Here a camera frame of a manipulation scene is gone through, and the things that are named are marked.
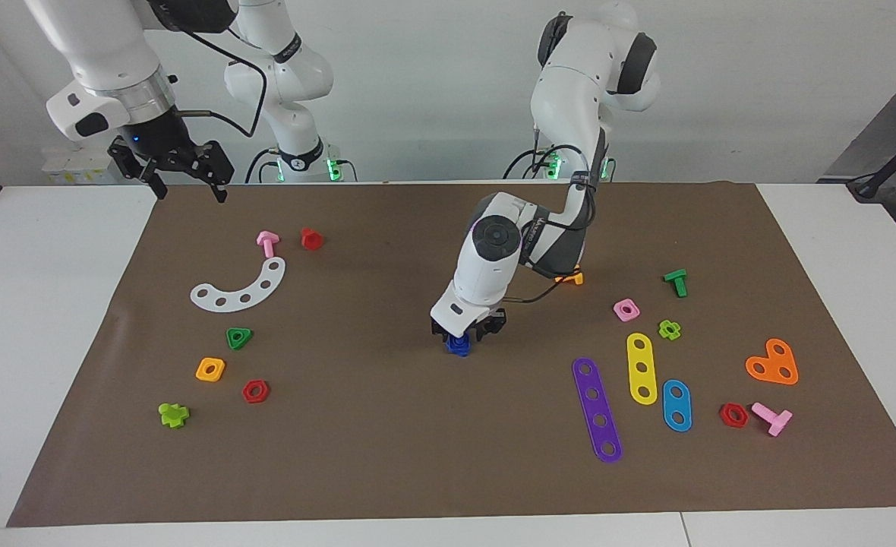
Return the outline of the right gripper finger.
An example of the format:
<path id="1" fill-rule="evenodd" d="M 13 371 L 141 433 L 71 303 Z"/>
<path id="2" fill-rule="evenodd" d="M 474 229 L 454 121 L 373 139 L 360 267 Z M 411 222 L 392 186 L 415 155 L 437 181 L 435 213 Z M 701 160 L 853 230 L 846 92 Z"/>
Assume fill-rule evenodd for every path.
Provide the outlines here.
<path id="1" fill-rule="evenodd" d="M 167 196 L 166 184 L 156 172 L 156 161 L 148 160 L 142 165 L 138 156 L 125 144 L 125 139 L 114 139 L 107 149 L 108 155 L 114 160 L 119 172 L 125 179 L 138 181 L 153 191 L 157 200 L 163 200 Z"/>
<path id="2" fill-rule="evenodd" d="M 210 140 L 197 147 L 197 179 L 208 184 L 219 204 L 226 202 L 225 187 L 232 180 L 233 174 L 232 162 L 219 142 Z"/>

